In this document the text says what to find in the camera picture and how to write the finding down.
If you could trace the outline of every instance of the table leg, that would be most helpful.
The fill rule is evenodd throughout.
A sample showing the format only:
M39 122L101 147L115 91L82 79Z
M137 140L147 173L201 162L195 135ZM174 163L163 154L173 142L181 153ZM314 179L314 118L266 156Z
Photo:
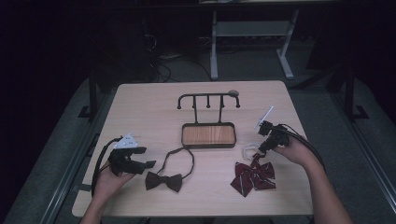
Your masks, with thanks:
M210 78L212 80L217 80L219 78L218 74L218 57L216 55L216 26L217 26L217 12L213 12L213 22L212 22L212 50L210 52Z
M293 30L294 30L294 26L295 26L296 21L297 21L298 13L299 13L299 9L295 9L293 11L293 14L292 14L290 22L289 22L288 29L286 31L285 43L283 44L281 49L277 49L276 50L277 57L280 60L280 63L282 65L283 71L284 71L285 76L286 76L287 79L293 79L294 78L294 75L291 72L288 60L286 59L286 51L288 50L289 42L291 40L291 36L293 35Z

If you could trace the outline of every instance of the black bow tie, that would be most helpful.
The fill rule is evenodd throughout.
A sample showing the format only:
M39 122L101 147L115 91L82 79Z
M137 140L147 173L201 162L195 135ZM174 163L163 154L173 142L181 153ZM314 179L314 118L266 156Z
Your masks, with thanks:
M165 183L169 189L179 192L183 177L181 175L159 176L148 172L146 176L146 190L157 188L161 183Z

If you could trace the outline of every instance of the white metal frame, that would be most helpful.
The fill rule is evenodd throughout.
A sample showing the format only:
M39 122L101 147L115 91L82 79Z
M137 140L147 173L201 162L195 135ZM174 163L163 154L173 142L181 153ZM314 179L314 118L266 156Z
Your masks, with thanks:
M212 80L219 78L218 58L216 53L216 40L218 36L265 36L283 35L285 42L282 48L277 49L277 57L282 65L287 79L293 79L286 52L294 31L299 10L295 9L289 21L217 21L217 12L213 12L212 21L212 50L210 52L210 77Z

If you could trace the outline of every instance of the red plaid bow tie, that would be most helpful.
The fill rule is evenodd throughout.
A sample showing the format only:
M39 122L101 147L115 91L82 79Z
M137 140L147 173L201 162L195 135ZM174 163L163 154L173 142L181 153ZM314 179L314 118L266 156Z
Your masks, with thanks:
M235 179L231 183L239 193L247 197L250 191L257 189L275 189L276 184L268 178L275 179L274 167L271 162L259 164L262 156L257 153L250 166L237 162L235 164Z

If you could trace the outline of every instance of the black wire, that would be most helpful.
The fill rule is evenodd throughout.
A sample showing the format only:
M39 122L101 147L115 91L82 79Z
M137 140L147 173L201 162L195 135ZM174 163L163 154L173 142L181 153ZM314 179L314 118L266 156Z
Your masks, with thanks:
M200 67L202 67L205 70L206 75L208 76L209 80L211 81L212 78L210 76L210 73L207 71L207 69L199 62L192 60L192 59L180 59L181 57L184 57L184 55L180 55L177 56L175 58L172 59L163 59L163 61L161 63L159 63L158 65L165 67L169 72L171 71L171 69L169 67L167 67L166 65L164 65L164 63L175 63L175 62L191 62L191 63L196 63L198 64ZM172 79L176 82L179 82L179 80L173 79L173 78L169 78L168 79Z
M297 133L293 128L291 128L289 125L287 125L287 124L279 124L279 125L282 125L282 126L286 126L286 127L288 127L289 129L291 129L292 131L294 131L296 134L298 134L298 135L300 135L299 133Z
M165 77L165 75L163 75L163 74L158 70L158 68L157 68L157 72L158 72L158 74L159 74L158 82L160 82L160 78L163 79L163 82L167 82L169 79L172 79L172 78L171 78L171 76L172 76L172 71L171 71L171 69L170 69L168 66L164 65L163 63L159 63L158 66L162 66L162 67L164 67L166 70L168 70L168 76L166 76L166 79L163 79L163 77Z
M299 140L303 145L305 145L313 154L314 156L318 159L318 161L320 162L320 164L323 167L324 172L326 173L326 167L324 165L323 159L320 157L319 153L317 152L317 150L314 148L314 146L312 146L307 140L305 140L301 135L299 135L298 133L292 133L288 130L284 130L284 129L280 129L277 127L272 127L269 128L270 130L276 130L276 131L281 131L283 133L287 133L288 135L294 137L295 139Z
M92 197L93 197L93 195L94 195L94 193L95 193L95 187L96 187L96 182L97 182L97 180L98 180L99 173L102 171L102 170L100 170L99 167L100 167L100 165L101 165L101 163L102 163L103 157L104 157L105 154L106 154L107 148L108 148L108 146L110 146L112 143L114 143L114 142L119 142L121 139L122 139L122 137L120 137L120 138L115 138L115 139L111 140L110 142L108 142L107 145L105 145L105 146L103 147L103 149L102 149L102 151L101 151L101 153L100 153L100 155L99 155L99 157L98 157L98 160L97 160L97 162L96 162L95 169L93 170L92 183L91 183L91 188L92 188L92 189L91 189L91 195L92 195Z
M105 170L105 169L106 169L107 167L109 167L109 166L110 166L110 164L107 165L107 166L102 167L102 168L99 170L99 174L102 173L102 171Z

